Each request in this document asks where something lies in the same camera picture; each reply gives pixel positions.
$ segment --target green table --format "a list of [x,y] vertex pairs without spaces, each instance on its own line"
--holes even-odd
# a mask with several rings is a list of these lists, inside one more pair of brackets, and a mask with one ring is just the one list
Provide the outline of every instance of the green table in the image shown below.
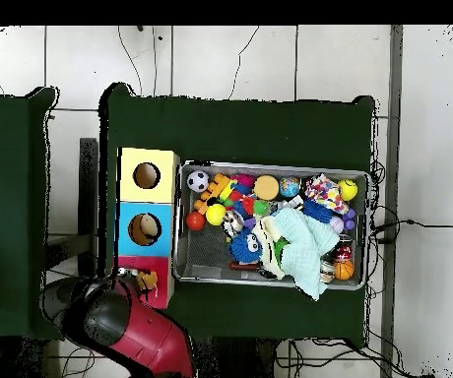
[[[119,147],[204,159],[369,171],[374,101],[214,101],[131,96],[123,84],[100,101],[99,226],[114,225]],[[112,265],[113,228],[99,246]],[[295,288],[176,282],[165,313],[194,337],[344,338],[363,344],[364,289],[328,290],[314,302]]]
[[45,115],[54,89],[0,96],[0,336],[52,337],[39,309],[45,261]]

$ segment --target metal tray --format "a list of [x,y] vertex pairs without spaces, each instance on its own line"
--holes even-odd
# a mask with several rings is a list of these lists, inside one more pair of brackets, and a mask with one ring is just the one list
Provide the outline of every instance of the metal tray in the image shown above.
[[199,198],[198,193],[191,191],[186,185],[190,172],[201,169],[212,178],[217,173],[230,176],[238,173],[255,176],[270,174],[277,179],[284,176],[308,177],[324,173],[331,180],[343,178],[353,180],[357,185],[357,195],[349,202],[356,213],[356,228],[348,232],[354,239],[355,273],[346,281],[333,280],[329,289],[361,288],[366,280],[368,254],[366,250],[369,235],[369,201],[371,195],[370,175],[363,171],[340,169],[317,169],[294,166],[254,165],[245,163],[208,162],[206,165],[198,161],[182,162],[176,173],[175,226],[173,237],[172,270],[180,281],[220,284],[254,284],[295,287],[291,276],[282,280],[269,280],[258,273],[234,271],[228,267],[232,257],[228,251],[226,235],[218,226],[206,222],[202,230],[192,231],[186,226],[184,219],[193,209],[193,203]]

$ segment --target orange ball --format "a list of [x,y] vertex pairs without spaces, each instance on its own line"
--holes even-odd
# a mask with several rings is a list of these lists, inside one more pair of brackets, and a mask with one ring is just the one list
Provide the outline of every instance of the orange ball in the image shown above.
[[198,212],[191,212],[186,217],[186,225],[190,230],[200,230],[204,227],[205,223],[206,219],[204,218],[204,215],[201,215]]
[[334,263],[334,267],[337,280],[348,280],[355,272],[355,264],[352,261],[337,261]]

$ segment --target blue box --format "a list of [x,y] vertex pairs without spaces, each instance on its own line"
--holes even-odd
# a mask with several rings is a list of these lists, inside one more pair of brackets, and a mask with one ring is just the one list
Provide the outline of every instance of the blue box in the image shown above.
[[[153,215],[159,220],[162,233],[151,245],[139,245],[129,235],[133,218],[141,214]],[[168,204],[121,203],[118,255],[143,257],[170,257],[172,241],[172,206]]]

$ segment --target red ball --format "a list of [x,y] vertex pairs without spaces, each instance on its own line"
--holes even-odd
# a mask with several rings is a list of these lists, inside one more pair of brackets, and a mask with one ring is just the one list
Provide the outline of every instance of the red ball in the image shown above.
[[191,212],[186,217],[186,225],[190,230],[200,230],[205,223],[206,218],[198,212]]

